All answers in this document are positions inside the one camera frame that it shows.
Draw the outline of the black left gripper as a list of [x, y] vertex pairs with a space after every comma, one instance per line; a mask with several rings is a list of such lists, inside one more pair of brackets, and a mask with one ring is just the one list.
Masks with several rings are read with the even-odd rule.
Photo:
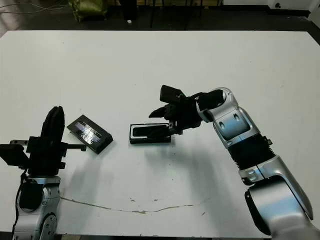
[[66, 164], [62, 162], [62, 158], [66, 156], [67, 150], [84, 152], [87, 149], [84, 144], [62, 142], [64, 130], [63, 107], [54, 106], [43, 122], [40, 136], [31, 136], [28, 140], [14, 139], [9, 142], [13, 146], [26, 146], [26, 150], [15, 147], [15, 165], [20, 169], [30, 170], [31, 175], [57, 175], [60, 169], [65, 168]]

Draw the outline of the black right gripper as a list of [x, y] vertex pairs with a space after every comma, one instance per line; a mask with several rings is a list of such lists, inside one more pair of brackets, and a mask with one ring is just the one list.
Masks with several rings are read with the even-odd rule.
[[181, 135], [183, 130], [198, 128], [202, 119], [198, 114], [196, 100], [183, 94], [178, 101], [162, 106], [151, 112], [149, 118], [164, 118], [169, 121], [169, 133]]

